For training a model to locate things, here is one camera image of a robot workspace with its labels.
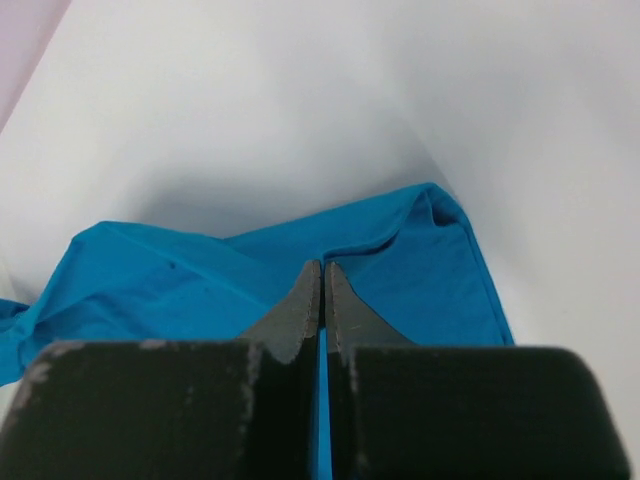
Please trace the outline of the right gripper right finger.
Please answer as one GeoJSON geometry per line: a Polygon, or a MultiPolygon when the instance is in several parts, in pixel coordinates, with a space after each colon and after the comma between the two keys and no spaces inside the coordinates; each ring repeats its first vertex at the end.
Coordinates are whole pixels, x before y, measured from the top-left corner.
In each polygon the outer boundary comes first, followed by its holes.
{"type": "Polygon", "coordinates": [[[575,353],[425,347],[325,270],[337,479],[626,479],[601,388],[575,353]]]}

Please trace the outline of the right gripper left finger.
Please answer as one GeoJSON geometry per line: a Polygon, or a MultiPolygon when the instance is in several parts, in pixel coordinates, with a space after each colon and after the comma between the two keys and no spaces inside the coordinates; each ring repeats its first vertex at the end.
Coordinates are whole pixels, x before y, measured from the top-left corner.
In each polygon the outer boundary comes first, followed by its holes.
{"type": "Polygon", "coordinates": [[[230,341],[56,342],[1,430],[5,479],[313,479],[320,264],[230,341]]]}

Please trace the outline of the blue polo shirt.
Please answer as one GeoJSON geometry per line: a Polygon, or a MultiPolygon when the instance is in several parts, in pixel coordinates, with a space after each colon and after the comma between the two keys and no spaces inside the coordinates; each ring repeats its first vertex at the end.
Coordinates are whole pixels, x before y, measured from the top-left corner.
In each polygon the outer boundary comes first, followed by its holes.
{"type": "Polygon", "coordinates": [[[307,260],[421,344],[513,338],[462,208],[428,183],[217,239],[101,222],[71,241],[40,298],[1,304],[1,381],[57,340],[228,339],[281,299],[307,260]]]}

